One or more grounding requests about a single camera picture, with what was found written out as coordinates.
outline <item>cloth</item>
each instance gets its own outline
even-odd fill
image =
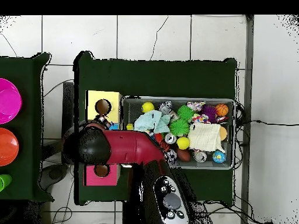
[[[163,115],[160,111],[152,110],[139,116],[134,123],[135,131],[154,130],[154,133],[170,132],[168,124],[170,115]]]
[[[201,151],[216,151],[219,149],[225,153],[221,146],[219,124],[203,124],[200,122],[190,126],[188,139],[191,149],[200,149]]]

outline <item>light blue cloth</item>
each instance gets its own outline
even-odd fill
[[[160,111],[152,110],[139,116],[134,123],[135,131],[153,130],[154,133],[170,132],[168,124],[170,122],[170,115],[163,115]]]

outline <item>brown ball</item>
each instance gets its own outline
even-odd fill
[[[178,149],[176,153],[178,154],[178,158],[183,162],[189,162],[191,159],[190,153],[187,149]]]

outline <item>yellow ball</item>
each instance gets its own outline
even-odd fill
[[[142,109],[143,113],[147,113],[148,111],[154,110],[155,107],[151,102],[145,102],[145,103],[143,103],[141,109]]]
[[[187,149],[190,145],[190,141],[188,138],[182,136],[176,141],[179,149],[184,150]]]

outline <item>metal frame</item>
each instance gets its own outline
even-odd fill
[[[253,63],[253,30],[254,15],[246,15],[247,17],[247,39],[246,39],[246,64],[245,64],[245,93],[244,93],[244,110],[245,122],[251,120],[251,89],[252,89],[252,63]],[[249,198],[249,155],[250,155],[250,130],[251,125],[244,125],[243,133],[243,165],[242,165],[242,188],[241,188],[241,209],[248,214],[248,198]],[[241,214],[241,224],[247,224],[248,218]]]

